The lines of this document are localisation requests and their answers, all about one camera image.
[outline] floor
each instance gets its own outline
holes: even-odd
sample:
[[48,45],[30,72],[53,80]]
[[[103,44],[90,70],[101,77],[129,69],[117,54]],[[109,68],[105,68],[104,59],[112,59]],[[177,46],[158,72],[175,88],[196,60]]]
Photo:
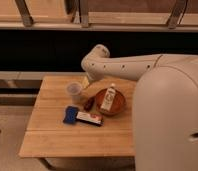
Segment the floor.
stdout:
[[[36,159],[18,156],[32,106],[0,106],[0,171],[46,171]],[[124,158],[64,158],[48,159],[58,170],[65,171],[133,171],[134,159]]]

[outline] plastic cup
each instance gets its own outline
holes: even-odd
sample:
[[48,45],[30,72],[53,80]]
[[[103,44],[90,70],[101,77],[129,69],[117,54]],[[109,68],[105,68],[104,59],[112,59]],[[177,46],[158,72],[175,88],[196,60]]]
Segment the plastic cup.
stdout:
[[82,84],[79,82],[72,82],[67,85],[66,90],[73,103],[79,103],[81,101],[82,89]]

